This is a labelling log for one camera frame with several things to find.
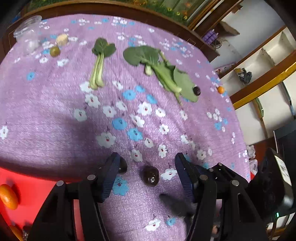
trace green leafy vegetable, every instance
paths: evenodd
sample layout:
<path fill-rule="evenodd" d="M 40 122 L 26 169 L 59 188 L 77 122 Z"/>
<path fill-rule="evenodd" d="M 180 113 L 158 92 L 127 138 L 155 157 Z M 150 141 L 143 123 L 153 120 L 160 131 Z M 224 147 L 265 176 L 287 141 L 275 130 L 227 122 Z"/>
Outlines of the green leafy vegetable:
<path fill-rule="evenodd" d="M 149 76 L 151 75 L 152 68 L 165 90 L 173 92 L 179 103 L 180 95 L 192 102 L 198 100 L 198 97 L 193 92 L 195 84 L 191 81 L 188 74 L 177 69 L 175 65 L 170 64 L 160 50 L 150 46 L 129 47 L 123 52 L 123 56 L 131 65 L 145 64 L 145 73 Z"/>
<path fill-rule="evenodd" d="M 103 82 L 103 64 L 104 58 L 111 56 L 116 51 L 115 44 L 108 44 L 106 39 L 98 38 L 92 48 L 92 52 L 97 55 L 97 60 L 89 80 L 89 85 L 96 90 L 98 87 L 104 87 Z"/>

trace glass jar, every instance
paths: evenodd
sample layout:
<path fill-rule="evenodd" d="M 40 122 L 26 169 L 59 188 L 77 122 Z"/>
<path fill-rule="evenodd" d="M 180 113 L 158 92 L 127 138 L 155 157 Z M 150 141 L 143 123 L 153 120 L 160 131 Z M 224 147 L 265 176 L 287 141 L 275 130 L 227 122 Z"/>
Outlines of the glass jar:
<path fill-rule="evenodd" d="M 13 33 L 17 43 L 22 45 L 24 55 L 31 54 L 40 44 L 37 33 L 41 19 L 40 15 L 29 18 L 21 23 Z"/>

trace purple tablecloth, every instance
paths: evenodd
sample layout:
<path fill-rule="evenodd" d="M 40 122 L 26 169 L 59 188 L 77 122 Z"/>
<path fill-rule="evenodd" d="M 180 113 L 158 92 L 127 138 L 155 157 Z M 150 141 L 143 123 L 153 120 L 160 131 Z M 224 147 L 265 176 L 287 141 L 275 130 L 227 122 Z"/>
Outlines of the purple tablecloth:
<path fill-rule="evenodd" d="M 219 79 L 201 51 L 161 29 L 129 19 L 69 15 L 43 20 L 42 46 L 22 56 L 16 44 L 0 66 L 0 165 L 51 179 L 84 178 L 112 152 L 128 163 L 116 178 L 102 215 L 111 240 L 183 240 L 183 221 L 159 200 L 184 192 L 174 166 L 176 153 L 209 168 L 222 162 L 250 180 L 248 157 L 232 103 L 220 95 Z M 55 38 L 69 44 L 52 58 Z M 105 87 L 88 85 L 98 37 L 115 43 L 104 60 Z M 144 66 L 123 58 L 128 46 L 160 48 L 200 87 L 197 103 L 177 103 Z M 147 187 L 140 167 L 153 165 L 159 184 Z"/>

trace green fruit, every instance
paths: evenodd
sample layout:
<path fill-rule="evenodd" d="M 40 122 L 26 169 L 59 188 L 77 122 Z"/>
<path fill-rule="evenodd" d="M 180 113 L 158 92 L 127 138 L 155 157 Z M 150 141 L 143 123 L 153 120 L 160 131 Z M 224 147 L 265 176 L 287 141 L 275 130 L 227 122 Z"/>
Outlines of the green fruit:
<path fill-rule="evenodd" d="M 50 53 L 51 57 L 57 57 L 61 53 L 61 51 L 60 51 L 59 47 L 54 46 L 54 47 L 50 48 L 49 53 Z"/>

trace small orange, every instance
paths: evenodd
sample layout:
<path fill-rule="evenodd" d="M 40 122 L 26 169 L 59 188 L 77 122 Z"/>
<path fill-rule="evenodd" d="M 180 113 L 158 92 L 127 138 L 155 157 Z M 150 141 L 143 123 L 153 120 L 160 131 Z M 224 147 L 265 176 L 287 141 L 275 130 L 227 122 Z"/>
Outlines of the small orange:
<path fill-rule="evenodd" d="M 224 89 L 223 86 L 219 86 L 219 87 L 217 88 L 217 91 L 218 91 L 220 94 L 223 94 L 223 93 L 225 92 L 225 89 Z"/>
<path fill-rule="evenodd" d="M 0 186 L 0 198 L 6 207 L 15 210 L 18 206 L 17 196 L 15 192 L 7 184 Z"/>
<path fill-rule="evenodd" d="M 14 233 L 14 235 L 17 236 L 17 238 L 20 241 L 23 241 L 22 232 L 16 226 L 10 225 L 9 227 L 10 227 L 11 231 Z"/>

